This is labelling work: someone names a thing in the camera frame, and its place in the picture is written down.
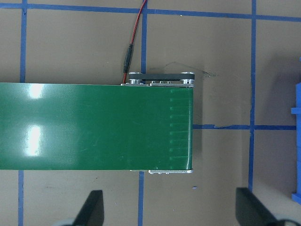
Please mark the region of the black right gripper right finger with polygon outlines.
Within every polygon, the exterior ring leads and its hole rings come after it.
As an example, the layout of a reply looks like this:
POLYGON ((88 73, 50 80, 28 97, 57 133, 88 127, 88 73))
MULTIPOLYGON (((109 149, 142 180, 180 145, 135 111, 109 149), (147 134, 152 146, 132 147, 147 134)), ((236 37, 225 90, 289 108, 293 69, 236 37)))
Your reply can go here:
POLYGON ((246 187, 236 188, 235 216, 240 226, 276 226, 277 219, 246 187))

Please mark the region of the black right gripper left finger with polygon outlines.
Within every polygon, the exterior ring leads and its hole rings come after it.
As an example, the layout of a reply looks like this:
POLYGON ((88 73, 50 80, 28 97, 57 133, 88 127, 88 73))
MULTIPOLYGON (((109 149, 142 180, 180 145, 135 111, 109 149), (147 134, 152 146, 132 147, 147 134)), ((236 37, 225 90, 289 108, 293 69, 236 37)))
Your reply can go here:
POLYGON ((93 190, 77 214, 74 226, 102 226, 103 225, 103 191, 93 190))

